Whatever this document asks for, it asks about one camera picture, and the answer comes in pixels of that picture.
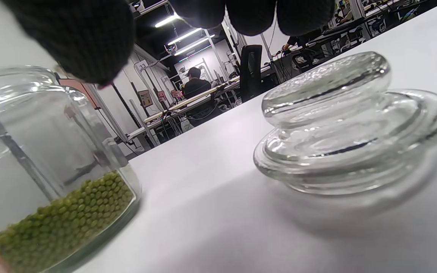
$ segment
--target poster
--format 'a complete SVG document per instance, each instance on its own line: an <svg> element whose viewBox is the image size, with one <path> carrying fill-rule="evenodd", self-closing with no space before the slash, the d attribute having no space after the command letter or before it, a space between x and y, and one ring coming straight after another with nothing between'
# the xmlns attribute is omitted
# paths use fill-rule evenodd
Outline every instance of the poster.
<svg viewBox="0 0 437 273"><path fill-rule="evenodd" d="M165 102L167 100L164 91L158 91L158 99L160 102Z"/></svg>
<svg viewBox="0 0 437 273"><path fill-rule="evenodd" d="M143 90L137 92L139 94L139 100L143 107L150 107L153 105L153 101L151 100L151 95L149 94L149 90Z"/></svg>

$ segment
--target ceiling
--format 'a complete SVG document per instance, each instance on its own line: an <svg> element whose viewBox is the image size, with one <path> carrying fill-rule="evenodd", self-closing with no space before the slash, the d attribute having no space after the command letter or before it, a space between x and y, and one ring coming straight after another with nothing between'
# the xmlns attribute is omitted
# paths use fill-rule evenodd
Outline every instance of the ceiling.
<svg viewBox="0 0 437 273"><path fill-rule="evenodd" d="M159 2L159 0L144 0L144 7L149 7L156 2ZM136 44L146 50L157 60L168 55L168 53L165 51L164 45L167 45L170 41L185 33L188 33L193 29L191 26L189 26L187 23L180 19L159 28L154 27L156 23L168 17L169 14L173 14L171 6L163 5L146 14L135 17ZM226 38L221 25L213 29L209 29L208 32L210 33L210 35L215 34L215 37L212 38L214 43L220 42ZM198 31L197 33L194 33L184 40L177 42L178 49L180 50L205 36L205 31ZM187 57L189 54L196 52L208 45L210 45L208 42L204 42L201 45L196 46L196 48L189 50L181 55L168 57L167 59L162 61L162 64L170 67L173 72L174 64L176 64L184 57Z"/></svg>

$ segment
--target black jacket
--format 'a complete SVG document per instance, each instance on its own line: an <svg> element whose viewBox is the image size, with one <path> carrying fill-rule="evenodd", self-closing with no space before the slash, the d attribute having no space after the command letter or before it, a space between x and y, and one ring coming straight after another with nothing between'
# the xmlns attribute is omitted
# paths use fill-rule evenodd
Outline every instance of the black jacket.
<svg viewBox="0 0 437 273"><path fill-rule="evenodd" d="M185 84L182 91L185 98L189 99L207 90L210 90L211 88L212 85L208 81L194 78ZM196 107L195 109L192 109L191 111L189 111L188 115L197 119L201 118L202 116L211 112L214 106L215 106L215 101L212 97L210 102L207 102L205 104L200 105L199 107Z"/></svg>

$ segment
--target glass jar lid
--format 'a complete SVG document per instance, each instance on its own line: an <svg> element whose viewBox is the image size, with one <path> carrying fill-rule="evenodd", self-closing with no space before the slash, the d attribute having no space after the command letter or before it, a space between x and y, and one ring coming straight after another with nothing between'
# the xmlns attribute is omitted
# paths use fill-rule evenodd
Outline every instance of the glass jar lid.
<svg viewBox="0 0 437 273"><path fill-rule="evenodd" d="M437 142L437 95L387 90L384 57L364 52L317 67L265 95L276 128L256 147L265 175L295 190L347 194L397 181Z"/></svg>

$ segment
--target glass jar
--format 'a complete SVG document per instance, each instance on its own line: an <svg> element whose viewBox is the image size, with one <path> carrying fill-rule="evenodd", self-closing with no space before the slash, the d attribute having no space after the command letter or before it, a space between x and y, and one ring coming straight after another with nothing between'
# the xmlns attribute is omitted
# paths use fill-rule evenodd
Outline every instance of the glass jar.
<svg viewBox="0 0 437 273"><path fill-rule="evenodd" d="M47 69L0 70L0 257L11 271L71 270L139 200L136 175L85 95Z"/></svg>
<svg viewBox="0 0 437 273"><path fill-rule="evenodd" d="M254 163L291 188L341 195L400 181L437 143L437 94L387 90L384 57L364 52L324 64L269 91L276 128Z"/></svg>

